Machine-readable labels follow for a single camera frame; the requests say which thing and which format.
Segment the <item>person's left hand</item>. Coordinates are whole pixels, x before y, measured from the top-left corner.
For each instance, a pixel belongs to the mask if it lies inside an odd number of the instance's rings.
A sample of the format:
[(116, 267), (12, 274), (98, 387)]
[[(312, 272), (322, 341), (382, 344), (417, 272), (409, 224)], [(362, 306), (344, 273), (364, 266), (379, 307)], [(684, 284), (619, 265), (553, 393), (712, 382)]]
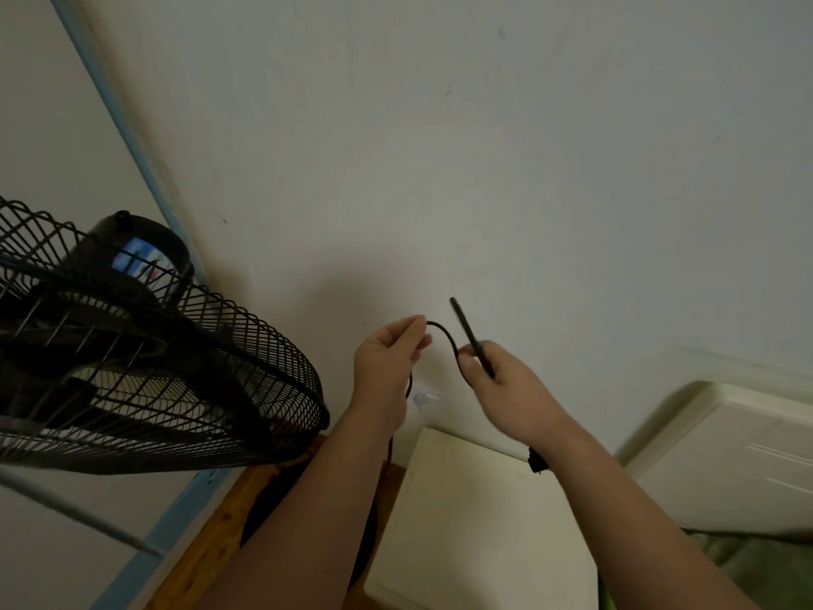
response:
[(379, 420), (385, 436), (391, 438), (406, 418), (410, 376), (423, 350), (432, 344), (432, 335), (427, 321), (422, 341), (381, 341), (382, 327), (354, 355), (351, 405)]

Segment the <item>person's right hand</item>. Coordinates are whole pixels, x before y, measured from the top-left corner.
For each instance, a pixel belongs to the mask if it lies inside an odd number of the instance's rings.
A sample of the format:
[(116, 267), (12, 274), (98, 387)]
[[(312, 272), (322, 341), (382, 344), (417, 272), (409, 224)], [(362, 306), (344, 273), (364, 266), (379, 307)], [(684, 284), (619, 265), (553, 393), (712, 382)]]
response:
[(501, 433), (540, 453), (575, 428), (535, 372), (509, 352), (507, 386), (473, 390), (481, 408)]

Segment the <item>person's left forearm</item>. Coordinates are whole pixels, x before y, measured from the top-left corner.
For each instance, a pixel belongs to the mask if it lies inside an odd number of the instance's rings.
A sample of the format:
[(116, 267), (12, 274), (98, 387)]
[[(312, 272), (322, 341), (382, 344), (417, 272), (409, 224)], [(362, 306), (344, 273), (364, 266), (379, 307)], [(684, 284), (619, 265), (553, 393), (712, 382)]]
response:
[(404, 396), (355, 395), (291, 491), (195, 610), (340, 610)]

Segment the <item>person's right forearm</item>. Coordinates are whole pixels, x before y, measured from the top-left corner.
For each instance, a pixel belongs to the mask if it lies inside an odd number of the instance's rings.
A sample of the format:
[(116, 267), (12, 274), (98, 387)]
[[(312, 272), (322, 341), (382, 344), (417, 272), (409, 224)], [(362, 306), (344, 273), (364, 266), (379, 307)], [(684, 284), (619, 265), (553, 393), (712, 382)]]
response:
[(569, 416), (533, 448), (550, 466), (617, 610), (758, 610)]

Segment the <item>black standing fan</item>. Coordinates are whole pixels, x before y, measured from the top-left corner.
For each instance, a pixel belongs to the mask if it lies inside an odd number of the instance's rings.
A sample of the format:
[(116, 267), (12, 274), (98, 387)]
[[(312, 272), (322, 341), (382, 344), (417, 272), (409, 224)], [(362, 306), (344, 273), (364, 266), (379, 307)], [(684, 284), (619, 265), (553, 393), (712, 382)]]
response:
[(115, 475), (304, 454), (330, 422), (316, 369), (196, 280), (153, 220), (83, 233), (0, 197), (0, 463)]

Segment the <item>green bedding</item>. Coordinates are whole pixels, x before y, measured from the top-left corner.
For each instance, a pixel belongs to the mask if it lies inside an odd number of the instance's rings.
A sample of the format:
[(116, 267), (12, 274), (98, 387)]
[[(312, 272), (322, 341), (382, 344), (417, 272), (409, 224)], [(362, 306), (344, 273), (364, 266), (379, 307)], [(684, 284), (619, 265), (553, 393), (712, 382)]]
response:
[(598, 610), (813, 610), (813, 532), (801, 539), (684, 530), (659, 510), (629, 539), (583, 525)]

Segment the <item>grey rod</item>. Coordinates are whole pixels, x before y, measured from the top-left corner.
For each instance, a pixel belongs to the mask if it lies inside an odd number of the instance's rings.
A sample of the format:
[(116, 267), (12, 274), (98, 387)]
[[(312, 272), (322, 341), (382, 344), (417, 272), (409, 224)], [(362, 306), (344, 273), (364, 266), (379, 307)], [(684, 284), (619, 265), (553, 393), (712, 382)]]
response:
[(135, 534), (97, 516), (95, 513), (79, 506), (75, 502), (71, 502), (41, 485), (28, 481), (14, 472), (0, 469), (0, 487), (15, 492), (52, 512), (59, 513), (71, 521), (95, 530), (138, 552), (144, 552), (159, 558), (163, 558), (166, 555), (165, 551), (148, 543), (144, 538), (137, 537)]

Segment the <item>blue door frame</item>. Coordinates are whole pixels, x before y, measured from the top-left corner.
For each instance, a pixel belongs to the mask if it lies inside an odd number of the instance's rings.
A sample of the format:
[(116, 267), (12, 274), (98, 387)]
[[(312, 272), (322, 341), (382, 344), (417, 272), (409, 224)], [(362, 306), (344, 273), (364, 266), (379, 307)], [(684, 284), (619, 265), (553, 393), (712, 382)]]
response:
[[(102, 50), (81, 0), (48, 0), (70, 39), (76, 55), (103, 104), (110, 125), (115, 128), (117, 151), (122, 153), (133, 190), (118, 200), (123, 207), (143, 207), (147, 215), (167, 225), (190, 242), (173, 206), (164, 195), (154, 172), (149, 152), (137, 132), (135, 114), (111, 63)], [(149, 602), (181, 565), (198, 535), (216, 513), (242, 469), (206, 469), (185, 472), (187, 484), (169, 503), (145, 537), (157, 543), (159, 556), (137, 551), (102, 592), (90, 610), (147, 610)]]

